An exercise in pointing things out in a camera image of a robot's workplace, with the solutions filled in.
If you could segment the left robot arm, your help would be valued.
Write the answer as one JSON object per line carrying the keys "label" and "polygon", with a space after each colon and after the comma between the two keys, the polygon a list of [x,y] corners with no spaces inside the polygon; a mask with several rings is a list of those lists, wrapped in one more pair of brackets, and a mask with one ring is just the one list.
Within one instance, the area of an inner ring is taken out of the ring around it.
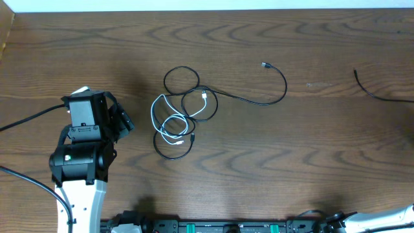
{"label": "left robot arm", "polygon": [[83,87],[62,97],[71,124],[61,131],[49,159],[55,191],[62,200],[58,232],[99,232],[109,167],[117,156],[114,145],[134,125],[109,91]]}

